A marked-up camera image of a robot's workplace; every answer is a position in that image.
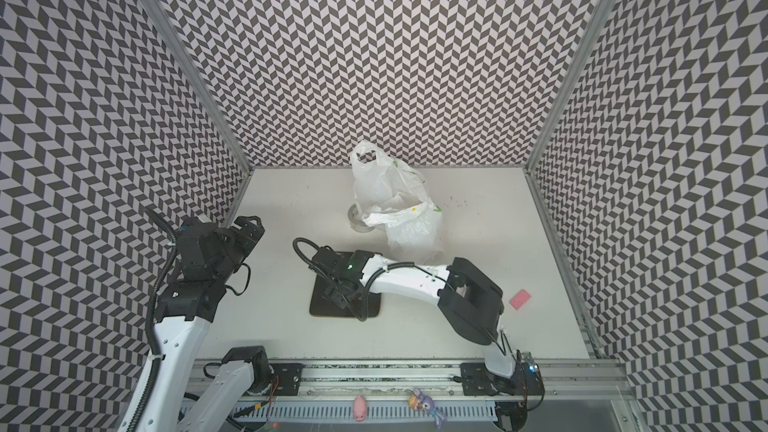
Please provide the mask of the white plastic bag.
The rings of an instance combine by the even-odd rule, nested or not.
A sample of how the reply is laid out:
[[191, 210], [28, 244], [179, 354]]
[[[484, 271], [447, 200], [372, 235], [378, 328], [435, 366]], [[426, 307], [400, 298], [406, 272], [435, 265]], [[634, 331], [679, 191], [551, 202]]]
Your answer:
[[350, 163], [361, 220], [385, 233], [390, 256], [420, 264], [435, 260], [444, 214], [423, 174], [369, 141], [353, 148]]

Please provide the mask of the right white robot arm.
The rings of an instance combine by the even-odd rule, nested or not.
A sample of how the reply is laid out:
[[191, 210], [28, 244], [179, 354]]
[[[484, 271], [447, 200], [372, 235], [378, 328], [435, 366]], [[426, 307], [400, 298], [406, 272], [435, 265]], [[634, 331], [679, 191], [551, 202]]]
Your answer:
[[456, 334], [481, 347], [488, 373], [502, 379], [515, 374], [518, 351], [500, 323], [503, 291], [469, 260], [419, 265], [364, 250], [339, 252], [302, 237], [294, 239], [292, 247], [324, 283], [325, 297], [358, 321], [369, 318], [369, 302], [376, 294], [428, 303], [439, 309]]

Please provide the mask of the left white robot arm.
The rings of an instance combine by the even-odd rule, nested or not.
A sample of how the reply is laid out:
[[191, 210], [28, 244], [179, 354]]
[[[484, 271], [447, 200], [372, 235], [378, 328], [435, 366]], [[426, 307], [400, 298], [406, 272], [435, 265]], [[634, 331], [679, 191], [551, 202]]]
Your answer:
[[146, 212], [165, 233], [171, 252], [147, 306], [144, 332], [149, 354], [119, 431], [217, 431], [246, 393], [271, 394], [273, 372], [262, 346], [230, 349], [202, 395], [181, 410], [199, 349], [230, 277], [265, 233], [257, 216], [240, 216], [228, 228], [199, 218], [175, 227]]

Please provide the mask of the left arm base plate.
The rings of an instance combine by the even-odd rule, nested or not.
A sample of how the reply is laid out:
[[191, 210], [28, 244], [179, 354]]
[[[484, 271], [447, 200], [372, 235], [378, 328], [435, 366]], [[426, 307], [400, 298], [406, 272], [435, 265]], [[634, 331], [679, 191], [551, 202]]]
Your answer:
[[270, 385], [273, 397], [296, 397], [302, 382], [304, 365], [300, 362], [270, 364]]

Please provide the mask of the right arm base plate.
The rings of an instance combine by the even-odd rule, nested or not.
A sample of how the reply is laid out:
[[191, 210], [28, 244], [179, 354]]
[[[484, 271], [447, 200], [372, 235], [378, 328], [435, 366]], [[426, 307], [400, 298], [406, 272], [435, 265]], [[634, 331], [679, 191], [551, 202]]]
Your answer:
[[462, 387], [465, 396], [508, 395], [519, 397], [543, 396], [545, 387], [537, 365], [517, 364], [510, 378], [493, 374], [480, 362], [459, 365], [459, 374], [453, 378]]

